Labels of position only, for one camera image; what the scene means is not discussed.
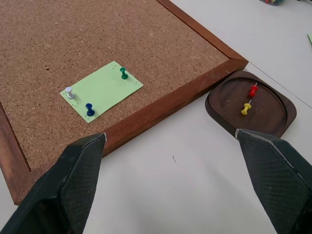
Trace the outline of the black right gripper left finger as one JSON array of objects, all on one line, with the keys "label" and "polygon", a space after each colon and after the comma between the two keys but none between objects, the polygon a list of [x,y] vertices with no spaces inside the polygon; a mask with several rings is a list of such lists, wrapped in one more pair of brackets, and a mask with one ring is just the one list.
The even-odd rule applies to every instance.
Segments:
[{"label": "black right gripper left finger", "polygon": [[69,144],[33,185],[0,234],[82,234],[95,197],[107,136]]}]

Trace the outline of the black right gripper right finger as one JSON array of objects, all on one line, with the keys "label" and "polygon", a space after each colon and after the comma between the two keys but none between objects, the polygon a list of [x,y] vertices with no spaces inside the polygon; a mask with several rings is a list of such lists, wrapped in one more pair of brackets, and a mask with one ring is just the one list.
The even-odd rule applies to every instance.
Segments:
[{"label": "black right gripper right finger", "polygon": [[312,165],[281,138],[247,129],[235,138],[277,234],[312,234]]}]

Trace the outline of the yellow push pin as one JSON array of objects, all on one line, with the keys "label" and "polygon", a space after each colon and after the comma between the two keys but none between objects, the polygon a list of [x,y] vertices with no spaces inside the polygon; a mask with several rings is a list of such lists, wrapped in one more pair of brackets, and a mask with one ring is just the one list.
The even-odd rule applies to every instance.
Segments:
[{"label": "yellow push pin", "polygon": [[252,100],[250,99],[248,103],[244,103],[244,108],[241,110],[242,115],[247,115],[248,111],[252,108],[251,101]]}]

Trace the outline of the light green paper note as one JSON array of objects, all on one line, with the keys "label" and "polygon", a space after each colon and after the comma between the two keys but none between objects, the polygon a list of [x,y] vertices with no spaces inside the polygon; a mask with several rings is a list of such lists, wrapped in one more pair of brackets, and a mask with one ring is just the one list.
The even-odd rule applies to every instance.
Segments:
[{"label": "light green paper note", "polygon": [[[59,94],[87,123],[91,123],[144,86],[127,70],[128,78],[122,79],[121,67],[116,61],[112,61],[71,85],[74,99],[67,97],[65,89]],[[86,114],[87,103],[91,103],[95,111],[91,117]]]}]

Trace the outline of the wood-framed cork board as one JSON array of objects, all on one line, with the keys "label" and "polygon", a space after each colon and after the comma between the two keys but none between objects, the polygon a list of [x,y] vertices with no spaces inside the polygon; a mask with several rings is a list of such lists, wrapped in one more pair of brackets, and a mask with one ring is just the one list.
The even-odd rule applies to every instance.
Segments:
[{"label": "wood-framed cork board", "polygon": [[[111,61],[144,86],[91,123],[60,91]],[[0,0],[0,168],[19,205],[63,149],[110,154],[247,60],[171,0]]]}]

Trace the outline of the dark wooden tray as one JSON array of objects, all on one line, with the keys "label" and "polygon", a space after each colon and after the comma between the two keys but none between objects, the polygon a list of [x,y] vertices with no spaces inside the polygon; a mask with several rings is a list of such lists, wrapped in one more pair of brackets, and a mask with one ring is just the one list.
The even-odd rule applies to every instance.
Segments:
[{"label": "dark wooden tray", "polygon": [[[250,89],[257,82],[253,98]],[[244,103],[251,101],[252,108],[242,115]],[[230,75],[208,94],[205,100],[207,113],[229,134],[237,129],[248,129],[281,137],[296,118],[295,105],[280,92],[247,71]]]}]

